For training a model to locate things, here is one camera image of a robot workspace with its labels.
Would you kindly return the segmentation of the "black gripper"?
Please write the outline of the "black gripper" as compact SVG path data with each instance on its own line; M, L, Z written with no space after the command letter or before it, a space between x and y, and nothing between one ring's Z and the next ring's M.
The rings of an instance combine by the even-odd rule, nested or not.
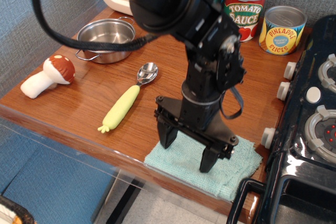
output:
M158 96L155 101L157 130L165 149L170 147L178 131L181 131L206 146L199 167L201 173L208 173L218 157L231 158L238 139L222 120L217 102L197 105L185 98L178 100L163 96Z

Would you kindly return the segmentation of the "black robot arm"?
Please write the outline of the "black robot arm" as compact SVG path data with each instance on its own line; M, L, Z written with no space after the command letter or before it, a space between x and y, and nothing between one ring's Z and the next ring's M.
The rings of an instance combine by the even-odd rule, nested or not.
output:
M222 121L224 95L230 90L243 105L236 85L245 69L237 25L213 0L129 0L135 21L145 31L171 35L184 43L188 68L182 99L156 99L157 129L168 148L183 132L205 146L200 171L230 158L236 135Z

